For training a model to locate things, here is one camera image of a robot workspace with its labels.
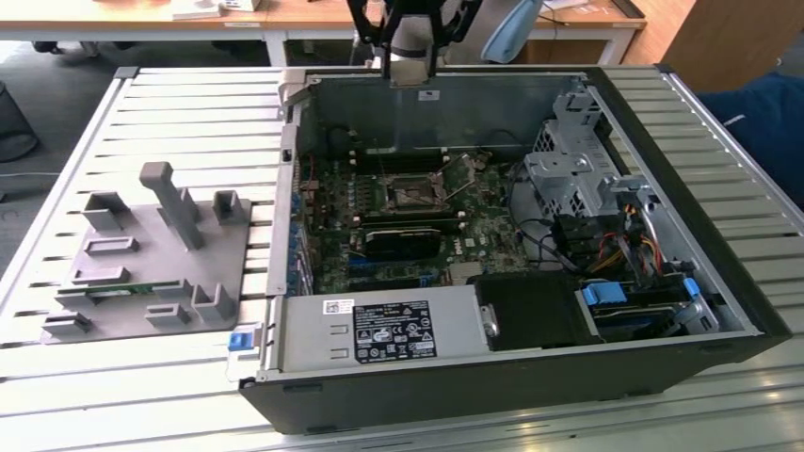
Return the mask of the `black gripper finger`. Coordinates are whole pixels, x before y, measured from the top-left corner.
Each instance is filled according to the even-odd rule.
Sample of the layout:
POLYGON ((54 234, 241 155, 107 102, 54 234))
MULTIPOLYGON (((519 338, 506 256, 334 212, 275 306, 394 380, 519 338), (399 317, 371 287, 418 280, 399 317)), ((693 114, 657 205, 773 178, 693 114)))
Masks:
POLYGON ((389 15, 394 9, 393 1, 381 1, 381 22, 374 24, 369 17, 369 1, 349 0, 349 9, 353 15, 355 29, 359 33, 359 40, 370 44, 375 49, 375 54, 381 58, 381 74, 383 78, 391 77, 391 42, 394 38, 394 28, 389 15))
POLYGON ((433 44, 430 46, 429 75, 435 76, 442 50, 466 37, 483 0, 435 1, 429 11, 433 44))

